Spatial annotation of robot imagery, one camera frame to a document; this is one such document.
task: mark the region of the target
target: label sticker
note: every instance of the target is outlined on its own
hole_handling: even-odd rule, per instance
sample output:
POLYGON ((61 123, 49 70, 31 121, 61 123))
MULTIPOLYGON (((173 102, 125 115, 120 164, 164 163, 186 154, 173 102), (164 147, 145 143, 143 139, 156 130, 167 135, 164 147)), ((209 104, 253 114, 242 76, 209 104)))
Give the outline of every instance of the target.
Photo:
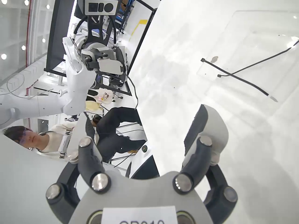
POLYGON ((104 208, 102 224, 178 224, 175 206, 104 208))

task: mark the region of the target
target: man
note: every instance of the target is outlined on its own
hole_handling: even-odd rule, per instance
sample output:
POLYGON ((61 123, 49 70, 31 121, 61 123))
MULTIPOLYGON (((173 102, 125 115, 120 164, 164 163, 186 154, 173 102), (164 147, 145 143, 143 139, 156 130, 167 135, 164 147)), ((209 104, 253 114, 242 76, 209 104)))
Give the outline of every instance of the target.
MULTIPOLYGON (((130 140, 128 137, 116 134, 116 128, 121 122, 138 122, 141 124, 137 110, 132 108, 112 108, 104 117, 95 116, 92 124, 96 127, 99 136, 97 148, 103 161, 109 161, 116 152, 125 153, 138 150, 145 140, 130 140)), ((64 135, 71 135, 76 122, 55 125, 51 131, 37 134, 24 126, 9 127, 4 135, 25 148, 37 148, 41 153, 57 152, 64 135)))

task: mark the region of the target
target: black pants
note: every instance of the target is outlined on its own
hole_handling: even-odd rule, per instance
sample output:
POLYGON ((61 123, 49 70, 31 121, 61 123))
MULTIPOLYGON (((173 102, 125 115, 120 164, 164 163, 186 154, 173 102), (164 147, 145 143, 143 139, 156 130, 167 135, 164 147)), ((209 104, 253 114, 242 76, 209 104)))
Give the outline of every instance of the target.
POLYGON ((115 129, 122 122, 141 124, 137 110, 124 107, 112 108, 96 125, 99 135, 97 148, 104 162, 109 161, 116 152, 125 153, 130 150, 139 150, 145 143, 145 140, 130 140, 128 137, 117 135, 115 129))

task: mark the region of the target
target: glasses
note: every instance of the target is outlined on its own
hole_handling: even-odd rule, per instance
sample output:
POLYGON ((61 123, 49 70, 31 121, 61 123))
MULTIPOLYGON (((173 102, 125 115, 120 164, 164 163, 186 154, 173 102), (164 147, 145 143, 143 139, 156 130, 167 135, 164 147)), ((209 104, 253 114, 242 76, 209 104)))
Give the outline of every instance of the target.
POLYGON ((19 142, 20 145, 23 145, 26 142, 26 132, 27 131, 31 131, 31 130, 28 128, 25 128, 25 130, 23 131, 22 137, 20 139, 20 142, 19 142))

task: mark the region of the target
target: white tabletop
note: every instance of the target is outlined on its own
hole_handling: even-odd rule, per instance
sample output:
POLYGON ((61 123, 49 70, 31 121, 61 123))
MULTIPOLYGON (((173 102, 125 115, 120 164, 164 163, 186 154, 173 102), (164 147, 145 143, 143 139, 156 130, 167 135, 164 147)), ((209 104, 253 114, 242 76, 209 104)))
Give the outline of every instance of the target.
POLYGON ((299 174, 290 166, 298 162, 294 144, 299 112, 294 105, 299 89, 292 72, 298 72, 294 61, 298 51, 290 52, 291 62, 278 58, 263 69, 240 73, 275 94, 278 103, 231 77, 217 78, 221 72, 200 60, 219 56, 217 64, 234 71, 287 49, 282 45, 287 39, 279 37, 284 34, 291 40, 299 35, 298 8, 299 0, 162 0, 130 72, 160 175, 180 171, 183 141, 202 103, 222 116, 230 138, 219 165, 239 196, 228 223, 293 223, 298 218, 295 207, 281 204, 299 203, 299 174), (273 23, 265 22, 271 17, 267 11, 273 13, 273 23), (254 25, 246 24, 246 17, 247 22, 256 19, 254 25), (235 42, 235 47, 228 42, 235 42), (252 53, 252 43, 260 52, 252 53), (283 72, 277 72, 278 60, 288 64, 283 72), (268 84, 276 77, 280 83, 268 84))

